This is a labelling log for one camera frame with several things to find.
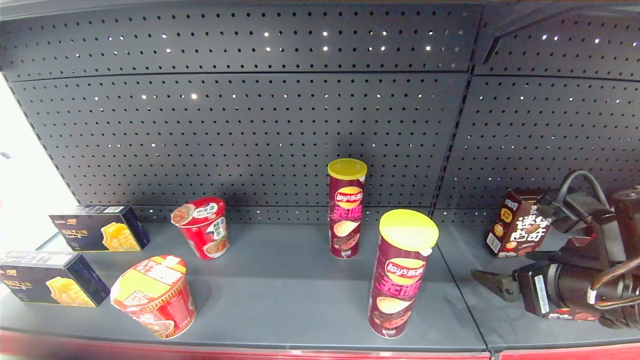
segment lay's chip can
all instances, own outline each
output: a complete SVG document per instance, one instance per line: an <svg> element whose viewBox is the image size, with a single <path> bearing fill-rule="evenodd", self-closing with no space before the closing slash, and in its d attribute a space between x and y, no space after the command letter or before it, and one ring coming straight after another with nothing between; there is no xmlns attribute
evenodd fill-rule
<svg viewBox="0 0 640 360"><path fill-rule="evenodd" d="M329 172L329 249L340 259L358 254L367 165L356 159L337 159Z"/></svg>
<svg viewBox="0 0 640 360"><path fill-rule="evenodd" d="M369 297L369 325L384 338L402 335L438 240L426 215L397 209L380 218L378 257Z"/></svg>

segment instant noodle cup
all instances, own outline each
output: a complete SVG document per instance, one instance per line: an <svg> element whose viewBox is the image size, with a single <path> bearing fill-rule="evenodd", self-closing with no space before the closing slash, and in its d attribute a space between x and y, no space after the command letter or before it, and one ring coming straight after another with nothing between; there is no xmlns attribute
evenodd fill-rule
<svg viewBox="0 0 640 360"><path fill-rule="evenodd" d="M340 259L358 254L367 165L356 159L337 159L329 172L329 250Z"/></svg>
<svg viewBox="0 0 640 360"><path fill-rule="evenodd" d="M225 202L205 197L177 208L171 214L193 251L204 260L220 257L229 248Z"/></svg>
<svg viewBox="0 0 640 360"><path fill-rule="evenodd" d="M116 280L111 288L111 304L158 338L174 338L196 316L186 272L184 260L174 255L146 259Z"/></svg>
<svg viewBox="0 0 640 360"><path fill-rule="evenodd" d="M369 325L384 338L406 329L438 227L426 215L397 209L380 218L380 242L369 297Z"/></svg>

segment maroon can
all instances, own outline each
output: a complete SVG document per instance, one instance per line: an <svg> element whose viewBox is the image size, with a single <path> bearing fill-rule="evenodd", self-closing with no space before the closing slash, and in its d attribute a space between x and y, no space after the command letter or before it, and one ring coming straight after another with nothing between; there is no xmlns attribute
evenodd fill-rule
<svg viewBox="0 0 640 360"><path fill-rule="evenodd" d="M337 159L329 172L329 249L340 259L358 254L363 187L367 165L356 159Z"/></svg>
<svg viewBox="0 0 640 360"><path fill-rule="evenodd" d="M204 197L182 205L171 214L171 222L200 259L218 258L229 248L225 208L221 199Z"/></svg>
<svg viewBox="0 0 640 360"><path fill-rule="evenodd" d="M397 209L380 218L378 257L369 297L369 325L384 338L402 335L438 240L438 227L426 215Z"/></svg>

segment yellow plastic cap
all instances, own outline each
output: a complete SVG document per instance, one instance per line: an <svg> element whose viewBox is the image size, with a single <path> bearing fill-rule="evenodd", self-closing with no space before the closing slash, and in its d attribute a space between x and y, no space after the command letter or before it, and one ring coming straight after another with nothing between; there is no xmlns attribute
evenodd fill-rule
<svg viewBox="0 0 640 360"><path fill-rule="evenodd" d="M327 166L329 175L340 180L355 180L367 175L367 165L356 159L337 159Z"/></svg>
<svg viewBox="0 0 640 360"><path fill-rule="evenodd" d="M380 234L391 245L407 251L425 251L436 245L438 226L425 214L392 210L380 218Z"/></svg>

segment snack box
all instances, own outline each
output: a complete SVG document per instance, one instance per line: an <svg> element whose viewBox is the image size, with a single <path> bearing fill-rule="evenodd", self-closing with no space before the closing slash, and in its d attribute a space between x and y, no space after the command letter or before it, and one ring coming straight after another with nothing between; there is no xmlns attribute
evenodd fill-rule
<svg viewBox="0 0 640 360"><path fill-rule="evenodd" d="M498 258L536 251L551 229L538 214L536 201L544 190L508 190L486 243Z"/></svg>
<svg viewBox="0 0 640 360"><path fill-rule="evenodd" d="M109 296L109 287L75 252L5 252L0 278L23 302L97 307Z"/></svg>
<svg viewBox="0 0 640 360"><path fill-rule="evenodd" d="M130 205L87 205L49 215L73 251L140 251L149 243Z"/></svg>

